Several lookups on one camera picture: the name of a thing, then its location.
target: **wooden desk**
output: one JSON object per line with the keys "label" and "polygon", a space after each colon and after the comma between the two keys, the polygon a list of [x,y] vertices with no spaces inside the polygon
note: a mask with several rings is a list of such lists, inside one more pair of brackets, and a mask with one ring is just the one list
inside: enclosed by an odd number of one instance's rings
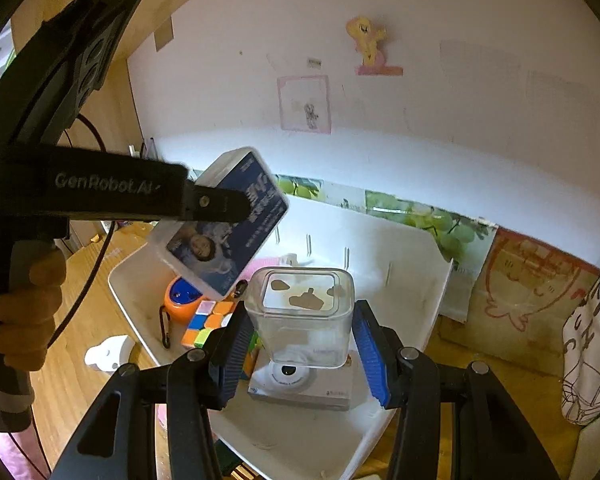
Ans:
{"label": "wooden desk", "polygon": [[[43,447],[52,467],[82,416],[109,378],[107,374],[91,370],[84,364],[87,348],[112,335],[129,334],[136,338],[110,293],[107,279],[116,264],[144,244],[144,237],[150,229],[148,225],[137,223],[114,234],[84,303],[50,349],[45,366],[31,375],[36,390],[34,414]],[[64,301],[56,315],[56,322],[64,317],[80,293],[101,245],[102,242],[91,244],[67,261],[67,279],[62,286]],[[542,441],[560,477],[568,477],[579,428],[566,422],[560,413],[560,379],[523,370],[509,362],[442,341],[438,330],[434,330],[426,353],[436,362],[459,367],[465,367],[476,359],[487,362]],[[141,368],[154,365],[140,344],[136,345],[131,360]],[[386,471],[394,437],[395,421],[359,469],[359,476],[372,473],[382,475]],[[158,424],[156,454],[158,478],[170,479],[166,432]],[[438,477],[440,480],[446,480],[450,476],[451,456],[450,410],[446,406],[443,407],[440,455]]]}

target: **white toy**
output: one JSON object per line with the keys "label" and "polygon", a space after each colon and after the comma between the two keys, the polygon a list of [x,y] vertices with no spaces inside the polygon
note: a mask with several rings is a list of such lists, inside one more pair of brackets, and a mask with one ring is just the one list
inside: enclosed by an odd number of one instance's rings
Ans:
{"label": "white toy", "polygon": [[84,363],[94,370],[113,373],[120,365],[128,363],[136,342],[128,335],[115,335],[98,346],[92,346],[84,355]]}

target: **blue square tile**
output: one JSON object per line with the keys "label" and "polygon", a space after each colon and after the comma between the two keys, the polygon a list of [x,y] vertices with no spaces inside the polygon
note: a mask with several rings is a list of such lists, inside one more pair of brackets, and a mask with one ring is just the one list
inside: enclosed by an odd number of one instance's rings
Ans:
{"label": "blue square tile", "polygon": [[189,328],[192,330],[202,330],[205,326],[206,316],[196,314],[189,322]]}

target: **silver screw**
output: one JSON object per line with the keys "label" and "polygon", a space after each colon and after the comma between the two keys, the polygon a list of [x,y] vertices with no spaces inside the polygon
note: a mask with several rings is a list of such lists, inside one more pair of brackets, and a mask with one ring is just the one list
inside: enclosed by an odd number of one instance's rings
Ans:
{"label": "silver screw", "polygon": [[485,375],[489,373],[489,365],[487,363],[483,363],[482,361],[474,361],[471,363],[471,370],[480,375]]}
{"label": "silver screw", "polygon": [[126,363],[118,368],[118,372],[123,377],[129,377],[129,375],[133,375],[136,373],[136,366],[131,363]]}
{"label": "silver screw", "polygon": [[405,346],[404,348],[400,348],[400,357],[406,361],[415,361],[419,355],[420,352],[418,352],[418,350],[413,346]]}
{"label": "silver screw", "polygon": [[202,348],[194,348],[187,352],[187,359],[192,363],[202,361],[206,357],[206,352]]}

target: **white wall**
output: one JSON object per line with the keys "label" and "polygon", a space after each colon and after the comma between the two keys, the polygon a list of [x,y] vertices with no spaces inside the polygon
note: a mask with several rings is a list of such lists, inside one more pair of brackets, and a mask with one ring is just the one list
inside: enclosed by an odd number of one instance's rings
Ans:
{"label": "white wall", "polygon": [[[387,27],[403,77],[354,74],[357,14]],[[204,168],[252,145],[274,172],[483,216],[600,265],[600,24],[583,1],[190,0],[173,29],[128,62],[165,159]],[[317,73],[332,134],[281,131],[276,78]]]}

